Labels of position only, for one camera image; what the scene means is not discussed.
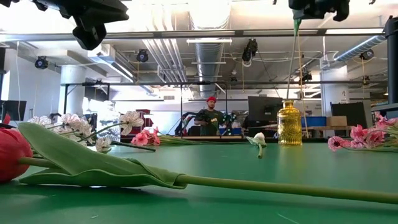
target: green tabletop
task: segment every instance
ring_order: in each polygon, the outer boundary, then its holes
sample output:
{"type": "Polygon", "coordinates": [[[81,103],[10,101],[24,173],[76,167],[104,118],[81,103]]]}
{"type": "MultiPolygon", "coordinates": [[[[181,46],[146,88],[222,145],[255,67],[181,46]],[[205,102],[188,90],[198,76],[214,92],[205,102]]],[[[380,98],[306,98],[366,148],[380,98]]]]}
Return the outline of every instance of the green tabletop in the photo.
{"type": "MultiPolygon", "coordinates": [[[[117,147],[110,154],[189,175],[398,193],[398,154],[332,152],[325,143],[117,147]]],[[[31,167],[27,173],[37,172],[31,167]]],[[[398,206],[218,189],[0,185],[0,223],[398,223],[398,206]]]]}

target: red beanie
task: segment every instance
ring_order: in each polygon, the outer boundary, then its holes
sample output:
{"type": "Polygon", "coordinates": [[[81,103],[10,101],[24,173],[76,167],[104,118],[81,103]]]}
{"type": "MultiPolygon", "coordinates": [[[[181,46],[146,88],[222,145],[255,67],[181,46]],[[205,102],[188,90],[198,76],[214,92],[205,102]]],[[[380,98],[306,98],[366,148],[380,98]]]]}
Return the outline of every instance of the red beanie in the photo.
{"type": "Polygon", "coordinates": [[[209,102],[210,100],[213,100],[215,103],[217,102],[217,99],[214,96],[209,97],[206,102],[209,102]]]}

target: cardboard box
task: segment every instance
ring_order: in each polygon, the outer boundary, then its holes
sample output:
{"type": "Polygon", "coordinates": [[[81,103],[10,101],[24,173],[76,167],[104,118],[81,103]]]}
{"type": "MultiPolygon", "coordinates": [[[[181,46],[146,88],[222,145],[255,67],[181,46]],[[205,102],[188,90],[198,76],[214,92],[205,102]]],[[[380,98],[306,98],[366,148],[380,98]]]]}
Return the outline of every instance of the cardboard box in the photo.
{"type": "Polygon", "coordinates": [[[327,126],[347,126],[346,116],[330,116],[326,118],[327,126]]]}

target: glass bottle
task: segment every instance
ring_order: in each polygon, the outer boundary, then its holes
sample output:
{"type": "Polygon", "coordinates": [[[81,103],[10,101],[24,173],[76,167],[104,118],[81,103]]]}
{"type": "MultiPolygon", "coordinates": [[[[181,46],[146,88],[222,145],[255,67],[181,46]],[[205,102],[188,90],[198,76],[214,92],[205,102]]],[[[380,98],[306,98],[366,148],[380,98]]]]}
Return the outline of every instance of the glass bottle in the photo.
{"type": "Polygon", "coordinates": [[[300,111],[293,107],[293,100],[285,100],[284,108],[278,111],[278,143],[283,146],[300,146],[302,127],[300,111]]]}
{"type": "MultiPolygon", "coordinates": [[[[119,124],[120,114],[114,110],[111,101],[104,101],[104,107],[98,111],[97,131],[108,126],[119,124]]],[[[99,134],[97,138],[110,138],[112,141],[120,142],[120,126],[114,126],[99,134]]]]}

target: gold bottle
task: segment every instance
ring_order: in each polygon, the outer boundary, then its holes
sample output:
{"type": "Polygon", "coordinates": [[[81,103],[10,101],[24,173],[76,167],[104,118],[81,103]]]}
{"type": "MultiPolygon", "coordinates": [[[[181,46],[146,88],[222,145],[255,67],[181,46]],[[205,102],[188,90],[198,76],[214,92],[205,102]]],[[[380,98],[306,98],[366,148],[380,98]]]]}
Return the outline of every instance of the gold bottle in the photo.
{"type": "Polygon", "coordinates": [[[284,108],[278,111],[278,143],[283,146],[300,146],[302,127],[300,111],[293,107],[293,100],[285,100],[284,108]]]}

